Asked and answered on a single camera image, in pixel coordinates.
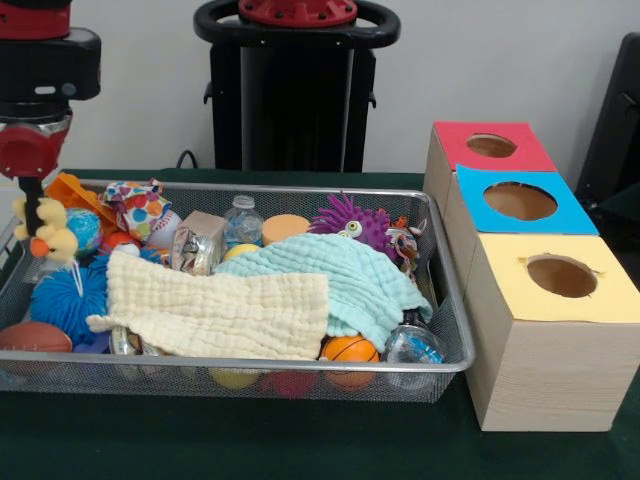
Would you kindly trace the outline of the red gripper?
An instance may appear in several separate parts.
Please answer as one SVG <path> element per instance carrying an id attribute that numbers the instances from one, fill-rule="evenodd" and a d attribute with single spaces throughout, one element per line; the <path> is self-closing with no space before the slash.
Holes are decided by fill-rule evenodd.
<path id="1" fill-rule="evenodd" d="M 58 167 L 60 151 L 71 126 L 72 116 L 45 123 L 1 124 L 1 174 L 18 177 L 25 193 L 25 221 L 29 237 L 35 237 L 43 221 L 37 214 L 43 197 L 41 180 Z"/>

